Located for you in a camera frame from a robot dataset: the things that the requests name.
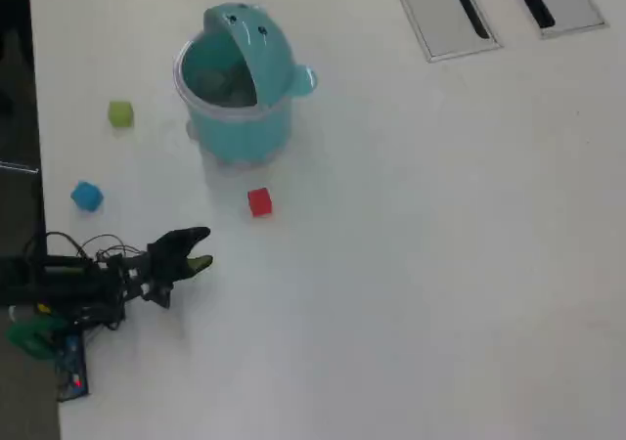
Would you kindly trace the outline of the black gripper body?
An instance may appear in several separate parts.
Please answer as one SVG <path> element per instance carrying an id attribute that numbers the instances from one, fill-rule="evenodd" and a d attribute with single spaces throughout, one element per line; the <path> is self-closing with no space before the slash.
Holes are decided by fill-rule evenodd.
<path id="1" fill-rule="evenodd" d="M 124 303 L 141 297 L 161 308 L 169 308 L 173 281 L 168 274 L 167 255 L 159 246 L 149 246 L 134 256 L 122 256 L 121 295 Z"/>

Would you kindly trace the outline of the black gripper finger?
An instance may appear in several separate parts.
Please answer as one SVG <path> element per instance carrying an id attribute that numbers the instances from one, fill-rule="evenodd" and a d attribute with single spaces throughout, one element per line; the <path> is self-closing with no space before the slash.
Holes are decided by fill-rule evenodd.
<path id="1" fill-rule="evenodd" d="M 175 284 L 193 278 L 213 264 L 212 255 L 189 257 L 187 255 L 172 255 L 168 264 L 168 285 L 174 288 Z"/>
<path id="2" fill-rule="evenodd" d="M 154 265 L 210 265 L 211 256 L 191 257 L 195 246 L 210 235 L 205 226 L 173 230 L 148 245 Z"/>

